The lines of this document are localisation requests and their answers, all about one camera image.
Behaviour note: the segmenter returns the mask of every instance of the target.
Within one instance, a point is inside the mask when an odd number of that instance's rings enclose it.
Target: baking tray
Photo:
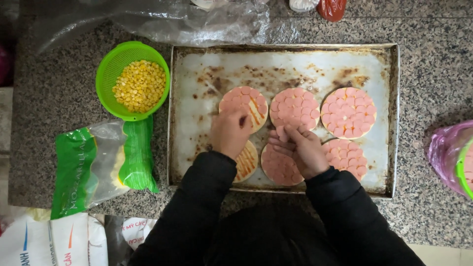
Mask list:
[[[368,159],[361,184],[372,197],[391,199],[396,183],[399,118],[398,44],[245,44],[210,48],[174,46],[171,56],[167,179],[181,181],[193,160],[209,148],[211,117],[223,95],[236,86],[261,91],[268,104],[274,95],[302,87],[322,103],[343,87],[364,89],[377,107],[377,119],[368,134],[354,140]],[[259,156],[273,129],[268,119],[250,137]],[[321,122],[313,130],[323,142],[334,137]],[[297,193],[305,183],[277,186],[261,165],[248,180],[232,190]]]

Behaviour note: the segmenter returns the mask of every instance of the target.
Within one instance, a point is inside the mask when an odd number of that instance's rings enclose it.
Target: granite countertop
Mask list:
[[[344,19],[329,23],[315,12],[291,13],[303,43],[397,42],[401,47],[398,182],[391,201],[375,200],[395,232],[409,243],[473,248],[473,204],[448,189],[425,149],[435,128],[473,119],[473,8],[468,0],[406,3],[350,1]],[[169,63],[171,46],[152,43],[104,23],[50,51],[35,54],[31,23],[23,17],[17,47],[9,204],[50,208],[56,135],[113,118],[95,93],[100,60],[117,44],[139,40]],[[131,190],[91,211],[159,217],[173,194],[166,185],[167,110],[154,114],[154,175],[161,193]],[[230,192],[222,215],[255,204],[295,204],[313,212],[303,195]]]

